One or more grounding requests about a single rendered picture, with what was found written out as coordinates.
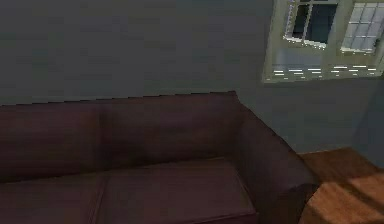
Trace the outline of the dark brown leather sofa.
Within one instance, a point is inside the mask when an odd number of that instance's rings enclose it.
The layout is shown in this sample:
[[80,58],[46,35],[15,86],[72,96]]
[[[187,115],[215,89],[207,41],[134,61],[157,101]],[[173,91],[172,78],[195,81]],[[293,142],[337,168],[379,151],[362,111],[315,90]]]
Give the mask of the dark brown leather sofa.
[[0,106],[0,224],[298,224],[318,186],[234,92]]

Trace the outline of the pale framed window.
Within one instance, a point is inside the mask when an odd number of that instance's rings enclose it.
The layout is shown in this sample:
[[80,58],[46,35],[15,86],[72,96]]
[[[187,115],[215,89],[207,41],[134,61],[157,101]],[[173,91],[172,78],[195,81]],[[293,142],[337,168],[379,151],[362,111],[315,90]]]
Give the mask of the pale framed window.
[[262,81],[384,74],[384,0],[274,0]]

